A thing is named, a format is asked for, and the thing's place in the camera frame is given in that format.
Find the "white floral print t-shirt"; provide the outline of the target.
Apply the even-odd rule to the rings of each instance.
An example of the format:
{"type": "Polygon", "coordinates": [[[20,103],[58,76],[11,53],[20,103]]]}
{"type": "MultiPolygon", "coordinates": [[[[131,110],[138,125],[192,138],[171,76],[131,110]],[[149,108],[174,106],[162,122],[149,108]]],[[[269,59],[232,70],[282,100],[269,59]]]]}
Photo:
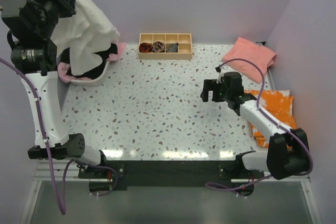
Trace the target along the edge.
{"type": "Polygon", "coordinates": [[[70,49],[71,71],[79,76],[102,64],[96,52],[109,49],[120,33],[92,0],[76,0],[75,10],[72,17],[59,20],[51,40],[57,54],[70,49]]]}

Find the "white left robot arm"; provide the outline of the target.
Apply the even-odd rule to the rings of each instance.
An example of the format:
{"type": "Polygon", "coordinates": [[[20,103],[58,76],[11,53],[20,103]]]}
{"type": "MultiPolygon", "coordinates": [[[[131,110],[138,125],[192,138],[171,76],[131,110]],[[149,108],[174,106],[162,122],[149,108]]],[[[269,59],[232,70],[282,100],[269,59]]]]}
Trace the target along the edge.
{"type": "Polygon", "coordinates": [[[109,171],[103,152],[86,145],[83,134],[68,134],[61,118],[57,47],[51,36],[59,19],[75,13],[75,0],[1,0],[1,19],[9,29],[9,66],[21,77],[34,119],[29,158],[74,159],[103,178],[109,171]]]}

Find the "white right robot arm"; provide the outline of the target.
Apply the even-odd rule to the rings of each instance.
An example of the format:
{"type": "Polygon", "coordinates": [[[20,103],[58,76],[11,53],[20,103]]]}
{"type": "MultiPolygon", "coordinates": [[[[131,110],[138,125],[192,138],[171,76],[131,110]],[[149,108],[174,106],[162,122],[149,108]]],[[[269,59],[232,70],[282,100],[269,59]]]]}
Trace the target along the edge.
{"type": "Polygon", "coordinates": [[[265,153],[250,151],[236,156],[237,177],[246,178],[255,170],[269,172],[281,180],[311,172],[312,157],[305,131],[293,129],[264,109],[257,97],[244,91],[238,72],[224,73],[219,80],[205,79],[200,97],[203,102],[226,102],[238,116],[256,127],[268,143],[265,153]]]}

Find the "grey folded cloth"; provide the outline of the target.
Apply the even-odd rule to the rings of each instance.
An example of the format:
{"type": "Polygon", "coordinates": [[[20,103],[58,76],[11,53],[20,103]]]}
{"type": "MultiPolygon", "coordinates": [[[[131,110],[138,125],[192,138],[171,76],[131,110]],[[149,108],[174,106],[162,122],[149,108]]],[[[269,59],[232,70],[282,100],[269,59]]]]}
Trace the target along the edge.
{"type": "Polygon", "coordinates": [[[178,43],[167,45],[167,53],[177,53],[178,52],[178,43]]]}

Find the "salmon pink folded shirt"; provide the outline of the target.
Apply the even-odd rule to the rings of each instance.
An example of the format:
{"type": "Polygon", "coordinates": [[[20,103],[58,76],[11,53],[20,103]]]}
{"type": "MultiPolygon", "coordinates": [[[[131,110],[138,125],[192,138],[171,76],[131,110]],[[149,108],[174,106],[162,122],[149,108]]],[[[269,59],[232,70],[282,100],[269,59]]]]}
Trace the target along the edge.
{"type": "MultiPolygon", "coordinates": [[[[274,64],[275,56],[276,53],[266,46],[239,37],[229,52],[223,56],[223,62],[237,58],[245,59],[255,64],[265,76],[267,69],[274,64]]],[[[231,61],[228,65],[256,83],[262,82],[260,72],[248,62],[231,61]]]]}

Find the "orange tie-dye folded shirt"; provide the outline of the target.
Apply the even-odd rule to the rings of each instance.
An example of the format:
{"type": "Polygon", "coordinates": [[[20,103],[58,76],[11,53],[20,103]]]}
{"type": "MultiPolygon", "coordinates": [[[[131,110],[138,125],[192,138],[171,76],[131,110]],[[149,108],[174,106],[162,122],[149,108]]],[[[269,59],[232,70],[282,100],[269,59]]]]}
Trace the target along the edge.
{"type": "MultiPolygon", "coordinates": [[[[245,90],[255,97],[258,97],[259,90],[245,90]]],[[[284,124],[297,129],[295,118],[292,115],[292,105],[294,97],[290,95],[289,90],[264,90],[261,94],[260,105],[262,105],[275,118],[284,124]]],[[[268,148],[269,144],[266,138],[252,123],[248,120],[251,127],[251,133],[259,147],[268,148]]]]}

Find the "floral rolled tie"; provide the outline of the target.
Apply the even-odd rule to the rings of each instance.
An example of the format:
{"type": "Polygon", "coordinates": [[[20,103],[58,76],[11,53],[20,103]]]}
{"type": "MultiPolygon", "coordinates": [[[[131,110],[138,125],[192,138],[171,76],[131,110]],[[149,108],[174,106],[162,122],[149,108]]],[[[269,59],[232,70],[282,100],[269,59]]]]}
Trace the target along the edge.
{"type": "Polygon", "coordinates": [[[152,44],[152,52],[154,52],[154,53],[165,52],[165,43],[163,43],[161,41],[155,41],[152,44]]]}

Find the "wooden compartment organizer box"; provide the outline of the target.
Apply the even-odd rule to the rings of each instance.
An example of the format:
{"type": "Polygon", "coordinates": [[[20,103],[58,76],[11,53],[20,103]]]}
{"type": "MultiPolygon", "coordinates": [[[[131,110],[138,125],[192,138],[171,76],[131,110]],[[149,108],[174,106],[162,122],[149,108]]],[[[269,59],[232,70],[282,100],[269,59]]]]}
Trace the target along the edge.
{"type": "Polygon", "coordinates": [[[141,53],[138,46],[138,58],[140,60],[191,60],[193,58],[192,35],[188,33],[141,33],[139,44],[147,42],[153,44],[155,41],[165,43],[165,52],[141,53]],[[167,45],[179,44],[177,53],[167,53],[167,45]]]}

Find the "orange navy rolled tie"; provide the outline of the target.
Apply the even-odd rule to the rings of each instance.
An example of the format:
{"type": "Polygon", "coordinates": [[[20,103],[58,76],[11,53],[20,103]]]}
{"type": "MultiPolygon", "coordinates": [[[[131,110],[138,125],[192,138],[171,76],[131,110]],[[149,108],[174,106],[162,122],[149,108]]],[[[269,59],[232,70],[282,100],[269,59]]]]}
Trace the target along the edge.
{"type": "Polygon", "coordinates": [[[139,44],[139,52],[141,53],[150,53],[152,52],[152,44],[143,42],[139,44]]]}

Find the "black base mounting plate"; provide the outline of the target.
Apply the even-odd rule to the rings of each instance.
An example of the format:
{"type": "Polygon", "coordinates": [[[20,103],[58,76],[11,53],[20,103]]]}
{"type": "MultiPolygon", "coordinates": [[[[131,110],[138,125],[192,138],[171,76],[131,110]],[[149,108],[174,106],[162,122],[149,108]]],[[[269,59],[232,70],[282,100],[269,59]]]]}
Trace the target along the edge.
{"type": "Polygon", "coordinates": [[[208,182],[238,186],[233,179],[256,181],[264,176],[235,161],[106,161],[93,168],[78,165],[80,179],[88,179],[92,193],[126,191],[129,187],[204,187],[208,182]]]}

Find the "white plastic laundry basket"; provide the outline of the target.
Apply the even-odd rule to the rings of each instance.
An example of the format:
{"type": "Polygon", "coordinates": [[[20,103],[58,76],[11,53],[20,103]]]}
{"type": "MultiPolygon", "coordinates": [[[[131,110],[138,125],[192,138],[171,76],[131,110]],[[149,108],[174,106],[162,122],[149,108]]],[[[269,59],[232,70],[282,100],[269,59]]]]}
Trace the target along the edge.
{"type": "Polygon", "coordinates": [[[105,60],[97,69],[89,74],[85,73],[84,77],[74,77],[68,74],[70,70],[70,59],[68,54],[61,54],[60,63],[58,64],[58,77],[64,83],[72,83],[83,87],[97,87],[104,83],[107,78],[107,72],[110,66],[110,61],[105,60]]]}

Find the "aluminium frame rail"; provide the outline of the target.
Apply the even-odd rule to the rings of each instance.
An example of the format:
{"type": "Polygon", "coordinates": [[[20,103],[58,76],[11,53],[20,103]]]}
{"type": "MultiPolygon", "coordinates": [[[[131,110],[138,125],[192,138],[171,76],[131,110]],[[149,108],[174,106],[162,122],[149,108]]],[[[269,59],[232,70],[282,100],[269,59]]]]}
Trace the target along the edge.
{"type": "Polygon", "coordinates": [[[229,161],[54,163],[67,182],[67,212],[38,163],[22,223],[322,223],[309,177],[233,175],[229,161]]]}

